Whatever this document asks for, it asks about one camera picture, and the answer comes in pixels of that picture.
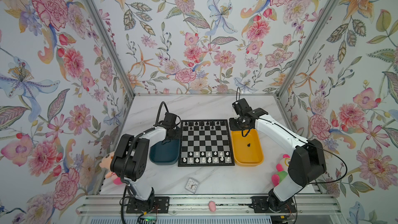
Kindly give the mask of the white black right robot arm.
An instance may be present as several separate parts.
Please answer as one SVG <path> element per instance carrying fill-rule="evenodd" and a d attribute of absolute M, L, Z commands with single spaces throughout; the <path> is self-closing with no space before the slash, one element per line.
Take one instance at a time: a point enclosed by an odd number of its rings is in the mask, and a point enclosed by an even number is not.
<path fill-rule="evenodd" d="M 291 157 L 288 175 L 269 191 L 266 209 L 275 213 L 293 199 L 307 185 L 326 172 L 326 162 L 320 141 L 308 140 L 276 121 L 267 111 L 252 109 L 246 99 L 232 103 L 237 117 L 229 119 L 232 131 L 238 131 L 246 138 L 251 130 L 266 134 Z"/>

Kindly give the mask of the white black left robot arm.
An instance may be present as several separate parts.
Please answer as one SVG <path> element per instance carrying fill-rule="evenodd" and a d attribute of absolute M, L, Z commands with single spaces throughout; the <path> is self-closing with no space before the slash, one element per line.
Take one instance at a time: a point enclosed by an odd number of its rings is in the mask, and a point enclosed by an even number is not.
<path fill-rule="evenodd" d="M 165 102 L 161 102 L 153 127 L 137 135 L 121 136 L 110 163 L 110 171 L 125 184 L 122 204 L 127 203 L 127 210 L 148 213 L 155 208 L 154 188 L 140 182 L 140 178 L 146 170 L 153 146 L 160 150 L 161 145 L 169 147 L 170 143 L 179 140 L 180 121 L 180 117 L 171 113 Z"/>

